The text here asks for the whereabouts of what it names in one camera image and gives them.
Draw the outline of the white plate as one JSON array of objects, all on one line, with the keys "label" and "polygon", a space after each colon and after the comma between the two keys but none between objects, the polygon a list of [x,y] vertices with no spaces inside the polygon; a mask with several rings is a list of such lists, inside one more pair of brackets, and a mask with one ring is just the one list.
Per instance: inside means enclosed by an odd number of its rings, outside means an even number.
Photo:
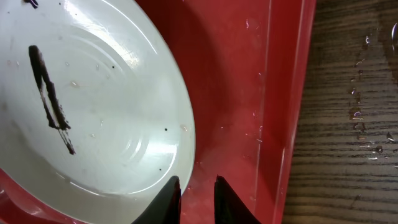
[{"label": "white plate", "polygon": [[29,195],[131,223],[194,157],[184,80],[136,2],[1,2],[1,169]]}]

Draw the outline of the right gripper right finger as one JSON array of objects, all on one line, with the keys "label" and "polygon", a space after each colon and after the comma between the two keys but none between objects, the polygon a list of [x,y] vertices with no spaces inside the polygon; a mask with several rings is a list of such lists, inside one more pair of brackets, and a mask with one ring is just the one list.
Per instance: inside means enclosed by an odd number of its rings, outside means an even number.
[{"label": "right gripper right finger", "polygon": [[261,224],[222,176],[214,186],[215,224]]}]

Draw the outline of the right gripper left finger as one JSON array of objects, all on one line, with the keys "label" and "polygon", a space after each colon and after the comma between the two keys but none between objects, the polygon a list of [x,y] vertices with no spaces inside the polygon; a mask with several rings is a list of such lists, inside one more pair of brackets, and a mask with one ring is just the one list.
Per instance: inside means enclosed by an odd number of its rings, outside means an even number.
[{"label": "right gripper left finger", "polygon": [[181,195],[179,178],[176,175],[171,176],[149,206],[132,224],[179,224]]}]

